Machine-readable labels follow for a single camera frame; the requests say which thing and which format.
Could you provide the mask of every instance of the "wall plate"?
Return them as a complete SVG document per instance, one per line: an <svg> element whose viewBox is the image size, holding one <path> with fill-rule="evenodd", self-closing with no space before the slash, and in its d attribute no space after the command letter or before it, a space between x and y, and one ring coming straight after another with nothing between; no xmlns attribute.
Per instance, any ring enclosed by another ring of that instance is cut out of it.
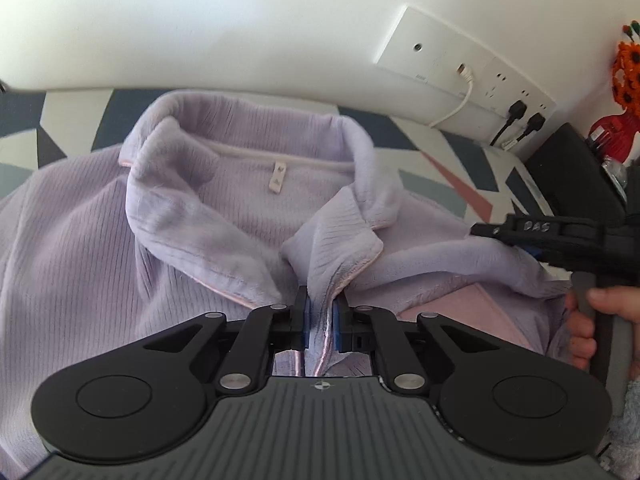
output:
<svg viewBox="0 0 640 480"><path fill-rule="evenodd" d="M504 118L521 100L527 104L522 126L534 113L548 119L556 109L545 91L487 47L413 7L403 9L376 63L458 97L464 97L467 86L456 70L465 63L474 73L469 100Z"/></svg>

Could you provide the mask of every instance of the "ribbed fabric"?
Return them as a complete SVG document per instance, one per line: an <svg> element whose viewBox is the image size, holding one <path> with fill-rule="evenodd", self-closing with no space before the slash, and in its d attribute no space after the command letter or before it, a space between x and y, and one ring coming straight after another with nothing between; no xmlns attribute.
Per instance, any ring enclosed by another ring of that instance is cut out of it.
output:
<svg viewBox="0 0 640 480"><path fill-rule="evenodd" d="M214 142L308 160L288 164L275 194L277 155L221 155ZM306 372L361 374L363 356L331 346L330 305L347 286L354 304L400 312L500 284L492 297L516 325L526 313L541 351L561 322L545 301L566 288L528 254L466 238L459 219L404 192L353 120L208 92L166 94L122 148L36 172L0 202L0 226L0 470L11 479L45 455L29 413L47 376L203 312L242 319L306 283ZM294 361L278 356L277 373Z"/></svg>
<svg viewBox="0 0 640 480"><path fill-rule="evenodd" d="M623 415L612 421L601 460L622 480L640 478L640 380L631 381Z"/></svg>

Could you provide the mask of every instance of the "pink triangle pattern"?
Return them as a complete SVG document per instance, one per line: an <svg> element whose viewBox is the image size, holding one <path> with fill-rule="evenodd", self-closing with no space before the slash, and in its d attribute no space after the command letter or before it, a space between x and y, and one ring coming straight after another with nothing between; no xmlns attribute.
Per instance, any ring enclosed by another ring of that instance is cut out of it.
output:
<svg viewBox="0 0 640 480"><path fill-rule="evenodd" d="M494 210L494 206L484 196L479 194L471 186L463 182L460 178L456 177L447 168L440 164L435 158L428 153L422 152L422 155L433 164L440 174L447 179L453 189L466 200L473 210L478 214L483 222L489 223L491 221L491 212Z"/></svg>

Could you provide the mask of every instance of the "black power plug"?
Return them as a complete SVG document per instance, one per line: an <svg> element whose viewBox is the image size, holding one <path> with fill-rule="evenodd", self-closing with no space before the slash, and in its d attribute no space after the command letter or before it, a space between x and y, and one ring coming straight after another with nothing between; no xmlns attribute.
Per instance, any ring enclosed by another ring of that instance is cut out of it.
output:
<svg viewBox="0 0 640 480"><path fill-rule="evenodd" d="M504 126L500 129L500 131L495 135L494 140L491 141L490 146L493 146L496 141L500 138L500 136L504 133L504 131L511 126L515 121L524 117L524 114L527 111L527 105L522 101L518 100L514 102L509 108L509 118L504 123Z"/></svg>
<svg viewBox="0 0 640 480"><path fill-rule="evenodd" d="M542 114L540 114L538 112L533 114L529 118L529 121L527 121L527 127L524 129L522 135L518 137L518 142L520 142L522 139L524 139L526 136L528 136L531 132L539 131L540 128L542 128L542 126L545 125L545 121L546 121L546 119L544 118L544 116Z"/></svg>

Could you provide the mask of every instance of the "bed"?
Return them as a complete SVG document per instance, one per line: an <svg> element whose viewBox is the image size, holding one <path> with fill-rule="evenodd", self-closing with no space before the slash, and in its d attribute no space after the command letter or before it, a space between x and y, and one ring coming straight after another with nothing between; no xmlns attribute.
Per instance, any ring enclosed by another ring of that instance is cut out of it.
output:
<svg viewBox="0 0 640 480"><path fill-rule="evenodd" d="M0 200L38 168L122 142L146 107L167 91L0 94ZM524 165L497 148L403 118L339 105L233 95L257 104L352 117L371 136L380 161L398 171L406 189L436 201L469 224L503 222L505 215L517 211L552 214Z"/></svg>

